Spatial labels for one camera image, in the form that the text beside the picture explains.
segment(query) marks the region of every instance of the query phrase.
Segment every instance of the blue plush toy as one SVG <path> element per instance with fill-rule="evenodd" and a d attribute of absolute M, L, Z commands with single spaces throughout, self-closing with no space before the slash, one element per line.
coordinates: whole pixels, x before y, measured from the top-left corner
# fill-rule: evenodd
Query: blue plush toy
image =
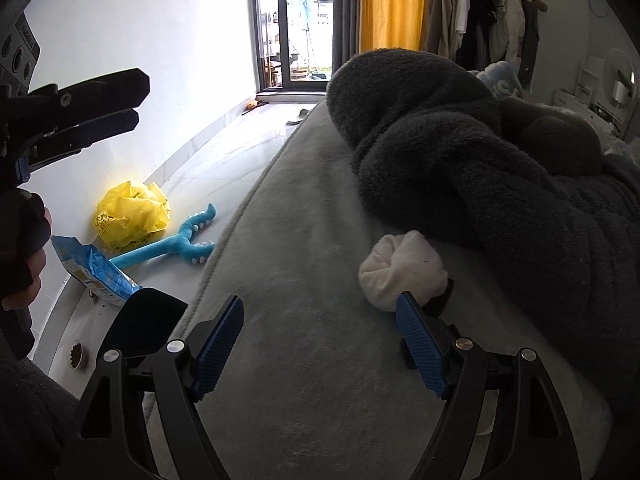
<path fill-rule="evenodd" d="M 177 235 L 116 256 L 111 259 L 111 263 L 119 269 L 125 269 L 126 267 L 146 262 L 156 256 L 162 256 L 163 254 L 180 254 L 180 256 L 187 261 L 191 261 L 191 263 L 203 264 L 207 261 L 207 258 L 216 245 L 213 242 L 192 245 L 191 236 L 205 225 L 211 224 L 215 217 L 216 208 L 213 204 L 209 204 L 209 208 L 206 211 L 187 218 L 180 226 Z"/>

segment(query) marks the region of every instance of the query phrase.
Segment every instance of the gray blanket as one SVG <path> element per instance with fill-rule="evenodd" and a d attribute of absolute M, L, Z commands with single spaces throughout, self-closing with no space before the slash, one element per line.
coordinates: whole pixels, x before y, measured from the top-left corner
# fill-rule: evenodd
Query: gray blanket
<path fill-rule="evenodd" d="M 198 404 L 234 480 L 407 480 L 444 405 L 408 370 L 394 316 L 371 306 L 358 267 L 385 234 L 366 211 L 351 150 L 324 102 L 292 135 L 217 240 L 185 336 L 226 297 L 244 301 L 244 328 L 218 386 Z M 506 300 L 482 254 L 431 240 L 456 286 L 442 318 L 487 351 L 536 349 L 562 400 L 584 478 L 609 437 L 596 389 Z M 148 424 L 163 476 L 175 479 L 157 410 Z M 463 478 L 475 478 L 479 437 Z"/>
<path fill-rule="evenodd" d="M 327 93 L 366 206 L 402 230 L 482 247 L 510 298 L 604 393 L 637 408 L 640 170 L 549 175 L 501 139 L 497 101 L 431 54 L 356 57 Z"/>

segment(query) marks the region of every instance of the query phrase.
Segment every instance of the blue plush pillow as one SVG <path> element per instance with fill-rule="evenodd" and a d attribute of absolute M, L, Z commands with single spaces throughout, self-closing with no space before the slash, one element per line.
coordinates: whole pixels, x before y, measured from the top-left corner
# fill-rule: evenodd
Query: blue plush pillow
<path fill-rule="evenodd" d="M 516 69 L 506 61 L 491 64 L 483 72 L 471 73 L 487 86 L 496 99 L 522 99 L 524 96 Z"/>

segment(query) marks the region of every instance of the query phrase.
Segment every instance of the yellow curtain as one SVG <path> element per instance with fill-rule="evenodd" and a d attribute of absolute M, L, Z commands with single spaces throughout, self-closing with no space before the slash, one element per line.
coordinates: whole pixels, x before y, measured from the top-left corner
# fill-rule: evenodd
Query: yellow curtain
<path fill-rule="evenodd" d="M 424 0 L 361 0 L 360 52 L 373 48 L 420 49 Z"/>

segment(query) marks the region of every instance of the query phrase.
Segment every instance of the silver screw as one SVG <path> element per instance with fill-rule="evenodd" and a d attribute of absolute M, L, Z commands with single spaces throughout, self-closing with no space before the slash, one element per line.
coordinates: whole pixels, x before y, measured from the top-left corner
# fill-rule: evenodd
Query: silver screw
<path fill-rule="evenodd" d="M 538 355 L 531 348 L 523 348 L 520 355 L 527 361 L 535 361 Z"/>
<path fill-rule="evenodd" d="M 461 350 L 471 350 L 474 347 L 474 344 L 471 342 L 471 339 L 461 337 L 456 340 L 456 346 Z"/>
<path fill-rule="evenodd" d="M 118 357 L 120 357 L 120 352 L 117 350 L 107 350 L 102 356 L 108 363 L 113 363 Z"/>
<path fill-rule="evenodd" d="M 184 349 L 184 342 L 176 339 L 167 343 L 166 349 L 172 354 L 177 354 L 178 352 L 182 352 Z"/>

